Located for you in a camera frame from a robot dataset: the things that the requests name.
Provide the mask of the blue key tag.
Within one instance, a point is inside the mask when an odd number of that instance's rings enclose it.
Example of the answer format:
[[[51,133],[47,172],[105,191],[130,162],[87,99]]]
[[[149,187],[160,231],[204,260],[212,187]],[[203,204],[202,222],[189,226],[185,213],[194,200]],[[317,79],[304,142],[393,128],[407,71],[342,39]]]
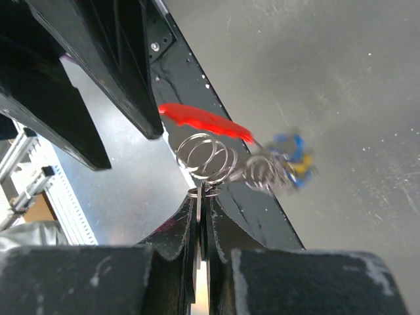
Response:
[[[282,182],[294,190],[302,188],[316,172],[312,150],[306,147],[306,143],[298,132],[289,134],[279,134],[274,137],[274,141],[267,146],[276,166],[280,170]],[[312,156],[313,165],[303,177],[298,177],[287,169],[288,161],[299,161],[303,154]]]

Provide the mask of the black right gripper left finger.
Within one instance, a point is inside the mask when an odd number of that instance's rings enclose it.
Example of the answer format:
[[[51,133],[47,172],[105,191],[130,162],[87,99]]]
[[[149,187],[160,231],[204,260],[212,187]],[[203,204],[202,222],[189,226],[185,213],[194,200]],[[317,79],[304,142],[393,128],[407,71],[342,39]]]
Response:
[[[1,256],[2,314],[189,314],[196,200],[132,246],[31,246]]]

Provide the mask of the red-handled metal key holder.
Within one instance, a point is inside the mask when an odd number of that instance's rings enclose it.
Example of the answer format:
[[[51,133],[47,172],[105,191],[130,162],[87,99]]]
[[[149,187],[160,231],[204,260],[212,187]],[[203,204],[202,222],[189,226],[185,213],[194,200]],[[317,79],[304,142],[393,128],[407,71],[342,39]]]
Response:
[[[209,192],[216,192],[221,185],[230,182],[242,182],[254,191],[269,195],[290,189],[282,182],[280,170],[267,146],[256,142],[245,127],[185,104],[162,104],[159,114],[178,127],[189,126],[197,130],[178,145],[175,158],[180,168],[200,180]],[[257,150],[241,156],[223,137],[248,142]]]

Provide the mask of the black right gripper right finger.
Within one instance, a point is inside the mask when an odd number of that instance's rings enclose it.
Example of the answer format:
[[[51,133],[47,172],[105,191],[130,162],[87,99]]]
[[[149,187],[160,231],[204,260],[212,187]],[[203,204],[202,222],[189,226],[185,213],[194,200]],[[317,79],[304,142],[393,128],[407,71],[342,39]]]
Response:
[[[388,266],[363,251],[264,247],[205,200],[211,314],[407,314]]]

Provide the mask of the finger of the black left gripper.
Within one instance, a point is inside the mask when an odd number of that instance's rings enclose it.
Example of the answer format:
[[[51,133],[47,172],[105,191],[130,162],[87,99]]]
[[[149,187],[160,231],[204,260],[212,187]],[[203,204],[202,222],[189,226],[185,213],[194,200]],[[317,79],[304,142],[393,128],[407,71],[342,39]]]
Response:
[[[60,61],[64,53],[26,1],[1,2],[1,114],[90,169],[110,169],[89,111]]]
[[[35,19],[149,140],[163,134],[142,1],[28,1]]]

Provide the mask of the yellow key tag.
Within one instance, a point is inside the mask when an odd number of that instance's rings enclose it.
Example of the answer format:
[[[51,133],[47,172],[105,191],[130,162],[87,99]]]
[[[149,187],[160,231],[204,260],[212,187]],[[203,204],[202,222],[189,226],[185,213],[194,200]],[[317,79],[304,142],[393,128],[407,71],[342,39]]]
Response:
[[[312,165],[312,156],[310,154],[303,154],[303,157],[299,161],[288,161],[287,169],[295,176],[303,177],[308,171],[311,170]]]

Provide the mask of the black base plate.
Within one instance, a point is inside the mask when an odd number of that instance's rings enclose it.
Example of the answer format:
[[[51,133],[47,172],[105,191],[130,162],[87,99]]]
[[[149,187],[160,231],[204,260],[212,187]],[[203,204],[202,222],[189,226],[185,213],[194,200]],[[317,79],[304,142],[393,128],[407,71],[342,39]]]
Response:
[[[190,46],[163,1],[148,2],[149,40],[161,45],[151,58],[152,88],[157,104],[181,103],[225,119],[230,116],[205,77]],[[221,177],[250,156],[241,138],[215,134],[190,125],[163,120],[172,150],[189,158],[205,175]],[[271,249],[301,250],[303,245],[278,200],[242,182],[218,182],[209,191],[215,213],[223,224],[235,223],[253,239]]]

